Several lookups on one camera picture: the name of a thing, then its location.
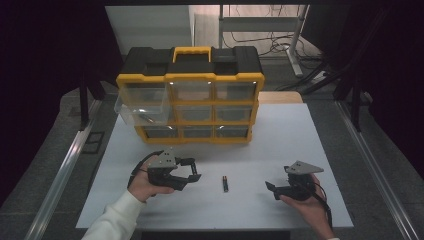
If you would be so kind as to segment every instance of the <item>finger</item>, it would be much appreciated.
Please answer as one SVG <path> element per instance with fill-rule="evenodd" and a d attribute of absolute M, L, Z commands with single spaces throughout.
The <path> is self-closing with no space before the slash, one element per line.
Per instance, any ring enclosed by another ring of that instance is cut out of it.
<path fill-rule="evenodd" d="M 318 194 L 318 196 L 324 198 L 324 194 L 322 193 L 322 190 L 320 188 L 320 181 L 318 180 L 318 178 L 315 176 L 315 174 L 311 173 L 311 177 L 315 182 L 315 192 Z"/>
<path fill-rule="evenodd" d="M 170 194 L 173 193 L 175 190 L 170 187 L 155 187 L 154 188 L 155 194 Z"/>
<path fill-rule="evenodd" d="M 315 176 L 315 174 L 311 173 L 311 177 L 314 180 L 314 182 L 319 185 L 319 179 Z"/>
<path fill-rule="evenodd" d="M 291 197 L 287 197 L 285 195 L 280 195 L 280 200 L 283 201 L 284 203 L 286 203 L 287 205 L 292 206 L 292 207 L 297 204 L 296 200 L 294 200 Z"/>
<path fill-rule="evenodd" d="M 153 160 L 155 160 L 158 157 L 158 155 L 153 155 L 151 156 L 149 159 L 147 159 L 144 163 L 143 166 L 141 166 L 141 169 L 144 171 L 147 171 L 147 166 L 149 166 L 149 163 L 151 163 Z"/>

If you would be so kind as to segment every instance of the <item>yellow storage organizer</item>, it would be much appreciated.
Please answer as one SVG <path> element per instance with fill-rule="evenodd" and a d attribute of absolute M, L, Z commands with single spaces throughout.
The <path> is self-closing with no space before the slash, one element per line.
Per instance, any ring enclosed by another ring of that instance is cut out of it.
<path fill-rule="evenodd" d="M 264 81 L 254 47 L 135 47 L 115 111 L 147 143 L 245 143 Z"/>

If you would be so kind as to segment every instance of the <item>white sleeve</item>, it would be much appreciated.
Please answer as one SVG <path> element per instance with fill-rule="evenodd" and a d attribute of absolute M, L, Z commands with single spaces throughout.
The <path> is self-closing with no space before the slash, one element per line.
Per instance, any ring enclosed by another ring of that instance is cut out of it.
<path fill-rule="evenodd" d="M 130 239 L 138 215 L 145 206 L 146 203 L 125 191 L 115 203 L 106 206 L 103 215 L 94 221 L 83 240 Z"/>

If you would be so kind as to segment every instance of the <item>gray floor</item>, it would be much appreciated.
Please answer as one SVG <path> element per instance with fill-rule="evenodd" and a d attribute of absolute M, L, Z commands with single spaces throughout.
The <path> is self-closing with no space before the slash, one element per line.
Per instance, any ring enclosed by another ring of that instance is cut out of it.
<path fill-rule="evenodd" d="M 281 85 L 298 81 L 293 76 L 287 58 L 283 55 L 277 57 L 261 61 L 267 79 L 265 91 L 272 91 Z M 305 73 L 310 71 L 305 68 L 303 70 Z M 349 229 L 336 229 L 336 235 L 341 239 L 403 239 L 361 152 L 332 100 L 331 92 L 335 87 L 334 84 L 303 96 L 303 99 L 309 107 L 355 226 Z M 109 84 L 104 86 L 109 94 L 99 109 L 99 118 L 102 121 L 94 125 L 90 141 L 84 146 L 84 152 L 78 159 L 43 239 L 80 239 L 83 235 L 83 232 L 75 230 L 74 227 L 116 119 L 116 114 L 113 112 L 116 89 Z M 0 239 L 25 237 L 78 132 L 79 120 L 79 96 L 75 90 L 62 98 L 61 111 L 55 125 L 32 165 L 1 208 Z M 360 124 L 366 142 L 411 218 L 418 236 L 424 238 L 423 180 L 374 122 L 366 106 L 361 107 Z M 293 230 L 291 235 L 291 239 L 315 239 L 309 229 Z"/>

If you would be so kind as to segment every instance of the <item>metal rail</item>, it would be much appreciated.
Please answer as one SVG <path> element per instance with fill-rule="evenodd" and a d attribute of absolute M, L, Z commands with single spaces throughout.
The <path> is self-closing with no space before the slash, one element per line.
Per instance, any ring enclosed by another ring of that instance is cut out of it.
<path fill-rule="evenodd" d="M 340 101 L 336 101 L 335 103 L 352 136 L 353 141 L 358 147 L 358 150 L 361 152 L 365 165 L 368 167 L 368 170 L 370 171 L 378 190 L 380 191 L 384 201 L 386 202 L 386 205 L 389 208 L 393 219 L 398 225 L 398 228 L 402 233 L 403 238 L 418 240 L 419 237 L 402 203 L 394 193 L 393 189 L 390 187 L 389 182 L 384 176 L 383 171 L 381 170 L 376 158 L 372 154 L 372 151 L 368 147 L 368 144 L 362 136 L 361 132 L 356 131 L 355 126 L 350 121 L 350 114 L 346 105 L 341 103 Z"/>
<path fill-rule="evenodd" d="M 38 240 L 43 237 L 60 197 L 62 196 L 63 190 L 68 183 L 69 177 L 71 176 L 75 163 L 81 153 L 82 147 L 84 146 L 91 128 L 93 127 L 101 103 L 102 101 L 94 100 L 91 105 L 90 120 L 87 127 L 84 130 L 79 131 L 72 142 L 46 197 L 44 198 L 44 201 L 41 204 L 27 235 L 25 236 L 25 240 Z"/>

